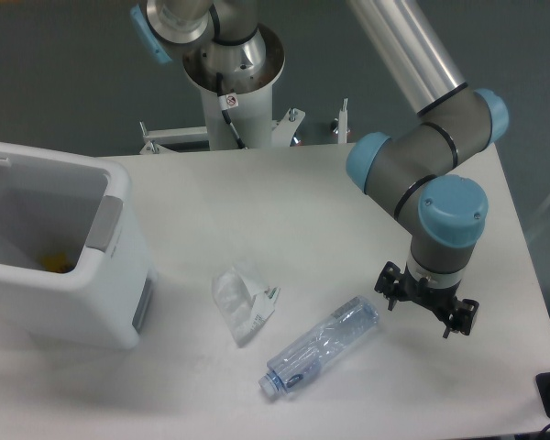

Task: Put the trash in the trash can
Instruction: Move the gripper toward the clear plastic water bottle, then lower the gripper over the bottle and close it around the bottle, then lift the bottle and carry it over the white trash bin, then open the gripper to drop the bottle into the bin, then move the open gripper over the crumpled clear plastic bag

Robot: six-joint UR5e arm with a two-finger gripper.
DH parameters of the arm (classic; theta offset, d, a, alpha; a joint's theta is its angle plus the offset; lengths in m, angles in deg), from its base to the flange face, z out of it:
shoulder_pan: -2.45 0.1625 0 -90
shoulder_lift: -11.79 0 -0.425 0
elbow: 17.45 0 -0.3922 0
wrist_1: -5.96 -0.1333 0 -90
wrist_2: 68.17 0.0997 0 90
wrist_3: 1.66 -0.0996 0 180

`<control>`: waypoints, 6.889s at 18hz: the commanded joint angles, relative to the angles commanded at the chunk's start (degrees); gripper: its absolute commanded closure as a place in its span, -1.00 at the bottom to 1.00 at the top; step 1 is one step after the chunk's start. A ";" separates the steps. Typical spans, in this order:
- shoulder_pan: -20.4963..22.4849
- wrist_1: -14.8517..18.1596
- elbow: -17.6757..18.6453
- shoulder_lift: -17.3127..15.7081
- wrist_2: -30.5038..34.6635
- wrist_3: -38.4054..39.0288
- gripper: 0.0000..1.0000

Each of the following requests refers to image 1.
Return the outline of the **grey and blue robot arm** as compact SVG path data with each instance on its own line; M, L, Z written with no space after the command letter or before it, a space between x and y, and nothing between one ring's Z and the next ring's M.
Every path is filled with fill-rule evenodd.
M468 335L479 305L456 292L489 204L455 169L506 132L508 109L494 92L468 86L416 2L349 8L420 120L400 138L364 136L346 159L352 182L412 237L405 267L386 264L375 289L390 304L431 311L448 334ZM203 99L211 149L290 145L271 103L284 52L255 2L140 1L130 16L158 63L182 61Z

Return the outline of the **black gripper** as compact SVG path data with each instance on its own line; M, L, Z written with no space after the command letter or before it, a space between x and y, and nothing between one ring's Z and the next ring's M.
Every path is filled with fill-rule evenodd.
M432 312L439 321L445 322L443 338L451 333L469 336L479 302L470 299L460 301L456 297L460 280L448 288L434 288L427 279L416 280L406 268L404 273L393 262L388 261L375 283L374 290L388 300L392 311L397 302L410 301Z

